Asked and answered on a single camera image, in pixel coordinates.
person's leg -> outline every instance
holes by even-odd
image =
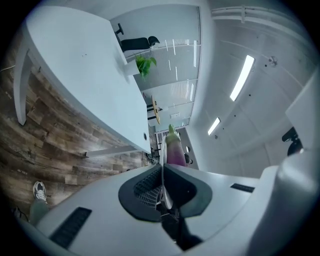
[[[49,212],[47,205],[47,196],[45,185],[41,181],[37,181],[33,185],[34,202],[30,207],[29,222],[36,225],[38,221]]]

sneaker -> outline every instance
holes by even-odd
[[[33,195],[35,199],[42,199],[47,202],[46,187],[42,181],[36,181],[33,185]]]

eggplant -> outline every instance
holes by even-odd
[[[169,133],[165,138],[166,142],[166,163],[179,166],[187,166],[184,150],[181,146],[181,139],[172,124],[169,125]]]

metal grille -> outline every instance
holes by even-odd
[[[145,205],[156,209],[158,195],[161,191],[161,169],[151,173],[148,177],[137,183],[134,188],[134,195]]]

office chair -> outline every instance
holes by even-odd
[[[154,46],[156,43],[160,44],[159,40],[155,36],[150,36],[148,39],[146,37],[133,38],[133,39],[125,39],[120,41],[118,34],[124,34],[124,31],[118,23],[119,29],[114,32],[115,36],[120,44],[122,52],[129,50],[145,50]]]

